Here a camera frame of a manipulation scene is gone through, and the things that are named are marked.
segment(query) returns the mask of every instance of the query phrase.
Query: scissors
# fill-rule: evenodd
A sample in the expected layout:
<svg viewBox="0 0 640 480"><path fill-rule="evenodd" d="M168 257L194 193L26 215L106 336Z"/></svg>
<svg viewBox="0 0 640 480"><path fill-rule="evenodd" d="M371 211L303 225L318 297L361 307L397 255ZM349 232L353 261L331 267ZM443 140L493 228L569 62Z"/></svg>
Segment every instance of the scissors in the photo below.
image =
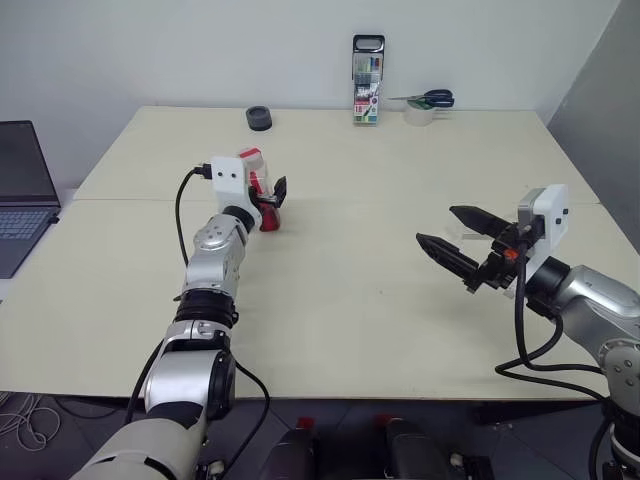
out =
<svg viewBox="0 0 640 480"><path fill-rule="evenodd" d="M453 98L451 90L441 88L437 90L429 90L422 95L412 95L410 97L394 97L389 100L423 100L431 107L449 108L453 107L456 99Z"/></svg>

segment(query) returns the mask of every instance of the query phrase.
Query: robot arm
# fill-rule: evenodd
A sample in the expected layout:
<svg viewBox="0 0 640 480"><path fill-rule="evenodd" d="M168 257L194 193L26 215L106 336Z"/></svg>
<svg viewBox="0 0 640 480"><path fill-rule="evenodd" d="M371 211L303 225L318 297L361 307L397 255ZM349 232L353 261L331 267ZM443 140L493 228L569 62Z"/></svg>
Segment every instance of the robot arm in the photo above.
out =
<svg viewBox="0 0 640 480"><path fill-rule="evenodd" d="M570 268L549 257L566 231L569 213L566 194L558 187L527 195L520 202L517 223L477 207L451 207L467 227L494 238L492 252L481 265L441 238L418 234L417 240L472 293L483 283L510 292L519 247L527 246L527 306L552 320L560 316L567 336L597 362L611 395L614 455L625 475L635 472L640 477L640 296L588 267Z"/></svg>
<svg viewBox="0 0 640 480"><path fill-rule="evenodd" d="M231 409L240 264L249 232L262 222L258 207L280 207L286 179L275 195L257 195L243 161L232 157L214 157L211 178L221 213L195 235L180 305L145 384L146 416L118 430L72 480L192 478L209 423Z"/></svg>

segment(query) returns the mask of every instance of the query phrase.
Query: laptop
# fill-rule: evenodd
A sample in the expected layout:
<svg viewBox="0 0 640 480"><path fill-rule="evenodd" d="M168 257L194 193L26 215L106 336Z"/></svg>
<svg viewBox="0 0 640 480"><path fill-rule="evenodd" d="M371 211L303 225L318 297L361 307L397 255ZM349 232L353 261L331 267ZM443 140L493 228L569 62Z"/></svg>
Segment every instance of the laptop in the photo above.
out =
<svg viewBox="0 0 640 480"><path fill-rule="evenodd" d="M13 276L59 212L33 124L0 122L0 278Z"/></svg>

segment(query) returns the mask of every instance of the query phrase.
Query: tape roll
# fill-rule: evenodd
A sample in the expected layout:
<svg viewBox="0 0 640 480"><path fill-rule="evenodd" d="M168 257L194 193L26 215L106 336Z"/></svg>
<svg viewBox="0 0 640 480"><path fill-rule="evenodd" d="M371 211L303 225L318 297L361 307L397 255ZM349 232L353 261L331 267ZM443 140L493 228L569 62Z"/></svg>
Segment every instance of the tape roll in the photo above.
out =
<svg viewBox="0 0 640 480"><path fill-rule="evenodd" d="M404 107L404 120L409 125L424 127L433 121L434 111L434 107L427 105L424 102L408 100Z"/></svg>
<svg viewBox="0 0 640 480"><path fill-rule="evenodd" d="M263 130L269 130L271 128L271 113L267 107L256 106L247 109L247 122L249 128L261 132Z"/></svg>

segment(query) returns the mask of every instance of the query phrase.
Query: laptop keyboard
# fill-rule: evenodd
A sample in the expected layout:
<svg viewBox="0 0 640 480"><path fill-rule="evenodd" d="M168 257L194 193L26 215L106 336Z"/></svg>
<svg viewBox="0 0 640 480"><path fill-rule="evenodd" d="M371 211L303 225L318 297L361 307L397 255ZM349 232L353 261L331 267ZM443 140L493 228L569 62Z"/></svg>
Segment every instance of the laptop keyboard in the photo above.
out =
<svg viewBox="0 0 640 480"><path fill-rule="evenodd" d="M0 240L29 240L50 212L0 211Z"/></svg>

